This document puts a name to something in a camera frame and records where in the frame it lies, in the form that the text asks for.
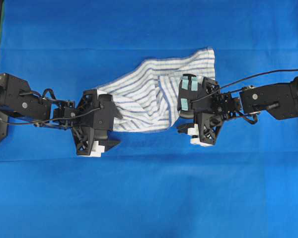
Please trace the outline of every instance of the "blue tabletop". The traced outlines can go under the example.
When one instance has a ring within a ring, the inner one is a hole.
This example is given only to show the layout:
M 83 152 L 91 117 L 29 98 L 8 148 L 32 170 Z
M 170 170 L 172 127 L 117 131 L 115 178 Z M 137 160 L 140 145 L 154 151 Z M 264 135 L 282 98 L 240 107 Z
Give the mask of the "blue tabletop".
M 0 72 L 78 102 L 145 59 L 204 47 L 215 50 L 221 85 L 298 68 L 298 0 L 5 0 Z M 101 158 L 77 157 L 70 131 L 10 126 L 0 144 L 0 238 L 298 238 L 298 118 L 226 122 L 210 148 L 177 134 L 183 122 L 113 132 L 121 144 Z

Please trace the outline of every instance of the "black cable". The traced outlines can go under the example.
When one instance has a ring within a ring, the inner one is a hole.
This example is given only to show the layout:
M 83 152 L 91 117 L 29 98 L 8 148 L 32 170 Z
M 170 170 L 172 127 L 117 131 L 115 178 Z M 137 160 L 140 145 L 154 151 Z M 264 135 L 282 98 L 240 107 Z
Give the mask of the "black cable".
M 42 97 L 45 98 L 45 95 L 46 95 L 47 93 L 50 93 L 51 98 L 54 99 L 54 100 L 56 100 L 56 97 L 55 97 L 55 94 L 54 94 L 53 89 L 51 89 L 51 88 L 47 88 L 47 89 L 45 89 L 44 92 L 43 92 L 43 94 L 42 94 Z
M 72 120 L 72 119 L 83 117 L 83 116 L 90 114 L 94 111 L 97 111 L 99 109 L 100 108 L 94 108 L 94 109 L 88 111 L 87 113 L 84 113 L 84 114 L 81 114 L 81 115 L 78 115 L 78 116 L 75 116 L 72 118 L 53 118 L 53 119 L 47 119 L 47 120 L 35 120 L 35 121 L 31 121 L 31 122 L 22 122 L 22 123 L 11 123 L 11 122 L 5 122 L 5 121 L 0 120 L 0 123 L 4 123 L 7 125 L 32 125 L 32 124 L 36 124 L 36 123 L 44 123 L 44 122 L 55 121 L 55 120 Z
M 37 92 L 37 91 L 33 91 L 33 90 L 19 93 L 20 96 L 29 95 L 29 94 L 35 94 L 35 95 L 37 95 L 39 98 L 42 97 L 41 94 L 40 94 L 39 92 Z
M 200 101 L 200 100 L 202 100 L 202 99 L 205 99 L 205 98 L 207 98 L 207 97 L 210 97 L 210 96 L 212 96 L 213 94 L 219 92 L 221 89 L 230 87 L 230 86 L 232 86 L 232 85 L 235 85 L 235 84 L 237 84 L 237 83 L 246 81 L 246 80 L 251 79 L 251 78 L 255 78 L 255 77 L 258 77 L 258 76 L 261 76 L 261 75 L 265 75 L 265 74 L 276 73 L 276 72 L 296 72 L 296 71 L 298 71 L 298 69 L 276 69 L 276 70 L 272 70 L 272 71 L 268 71 L 268 72 L 264 72 L 264 73 L 254 74 L 254 75 L 248 76 L 248 77 L 246 77 L 246 78 L 242 78 L 242 79 L 240 79 L 240 80 L 238 80 L 238 81 L 235 81 L 235 82 L 233 82 L 233 83 L 229 83 L 229 84 L 227 84 L 227 85 L 225 85 L 225 86 L 223 86 L 223 87 L 221 87 L 221 88 L 215 90 L 214 92 L 212 92 L 212 93 L 210 93 L 210 94 L 204 96 L 204 97 L 201 97 L 201 98 L 192 100 L 191 103 L 195 103 L 195 102 L 198 102 L 198 101 Z

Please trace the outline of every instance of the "blue backdrop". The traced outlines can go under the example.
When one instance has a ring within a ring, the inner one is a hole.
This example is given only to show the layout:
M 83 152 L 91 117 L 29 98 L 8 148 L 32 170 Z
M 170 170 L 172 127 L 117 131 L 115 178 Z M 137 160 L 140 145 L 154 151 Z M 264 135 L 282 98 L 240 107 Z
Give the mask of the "blue backdrop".
M 298 68 L 298 0 L 6 0 L 0 72 L 60 99 L 147 58 L 212 46 L 220 84 Z M 277 73 L 243 85 L 289 82 Z M 216 146 L 176 126 L 112 133 L 101 158 L 70 131 L 16 126 L 0 144 L 0 238 L 298 238 L 298 118 L 225 123 Z

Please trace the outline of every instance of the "blue stripe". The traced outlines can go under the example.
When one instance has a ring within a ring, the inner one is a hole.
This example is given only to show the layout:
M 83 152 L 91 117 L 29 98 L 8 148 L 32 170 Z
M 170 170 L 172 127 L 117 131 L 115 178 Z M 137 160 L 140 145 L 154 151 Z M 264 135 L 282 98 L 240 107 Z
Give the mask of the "blue stripe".
M 141 89 L 143 89 L 144 86 L 145 86 L 148 82 L 150 82 L 150 81 L 152 81 L 152 78 L 149 79 L 149 80 L 147 80 L 146 82 L 144 82 L 144 84 L 141 86 Z M 139 88 L 137 88 L 137 89 L 135 89 L 135 90 L 133 90 L 133 91 L 125 91 L 125 92 L 123 92 L 123 93 L 126 93 L 126 92 L 128 92 L 128 93 L 127 93 L 127 94 L 124 94 L 123 97 L 126 97 L 128 94 L 135 93 L 135 92 L 137 92 L 137 91 L 139 91 Z
M 147 97 L 152 91 L 155 91 L 155 89 L 151 89 L 146 95 L 142 96 L 141 98 L 135 99 L 135 101 L 140 101 L 141 99 L 144 99 Z
M 106 83 L 104 85 L 102 85 L 101 87 L 106 87 L 106 86 L 109 86 L 110 84 L 114 84 L 116 83 L 117 81 L 123 79 L 123 78 L 126 78 L 128 77 L 129 75 L 135 73 L 136 71 L 138 71 L 141 67 L 143 67 L 146 63 L 148 63 L 148 61 L 155 61 L 155 62 L 160 62 L 160 61 L 172 61 L 172 60 L 180 60 L 180 61 L 184 61 L 184 60 L 187 60 L 189 58 L 192 58 L 192 61 L 197 61 L 197 60 L 200 60 L 201 58 L 198 58 L 198 59 L 195 59 L 201 55 L 209 55 L 209 54 L 214 54 L 214 50 L 212 47 L 207 47 L 205 49 L 201 49 L 201 50 L 198 50 L 197 52 L 193 53 L 192 55 L 188 56 L 188 57 L 183 57 L 183 58 L 166 58 L 166 59 L 147 59 L 145 61 L 143 61 L 134 71 L 130 72 L 130 73 L 127 73 L 119 78 L 117 78 L 116 80 L 112 81 L 112 82 L 109 82 L 109 83 Z M 170 64 L 165 64 L 166 66 L 167 65 L 174 65 L 174 64 L 181 64 L 180 62 L 179 63 L 170 63 Z
M 133 120 L 131 120 L 131 123 L 134 124 L 135 127 L 137 127 L 138 129 L 140 129 L 139 126 Z
M 201 67 L 201 68 L 197 68 L 197 69 L 207 69 L 207 68 L 208 68 L 208 67 Z M 182 72 L 182 71 L 189 71 L 189 70 L 191 70 L 191 69 L 179 70 L 179 67 L 178 67 L 178 68 L 166 68 L 166 69 L 154 69 L 154 68 L 148 68 L 148 69 L 142 74 L 142 76 L 139 77 L 136 81 L 133 81 L 133 82 L 130 83 L 130 84 L 126 84 L 126 85 L 124 85 L 124 86 L 122 86 L 122 87 L 116 88 L 116 89 L 114 89 L 114 90 L 108 92 L 108 94 L 111 94 L 111 93 L 113 93 L 113 92 L 116 92 L 116 91 L 118 91 L 118 90 L 121 90 L 121 89 L 123 89 L 123 88 L 126 88 L 126 87 L 128 87 L 128 86 L 130 86 L 130 85 L 133 85 L 133 84 L 139 82 L 139 81 L 143 78 L 143 76 L 148 72 L 148 70 L 152 70 L 152 71 L 176 71 L 176 72 Z

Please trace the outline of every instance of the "striped towel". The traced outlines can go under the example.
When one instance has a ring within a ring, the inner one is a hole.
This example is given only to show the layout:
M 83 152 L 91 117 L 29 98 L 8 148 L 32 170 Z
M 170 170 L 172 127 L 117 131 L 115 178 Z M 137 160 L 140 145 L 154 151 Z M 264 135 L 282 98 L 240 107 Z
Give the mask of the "striped towel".
M 214 51 L 206 48 L 186 58 L 148 59 L 133 72 L 97 87 L 97 93 L 113 95 L 123 116 L 114 119 L 114 131 L 156 132 L 179 118 L 178 87 L 184 73 L 215 79 Z

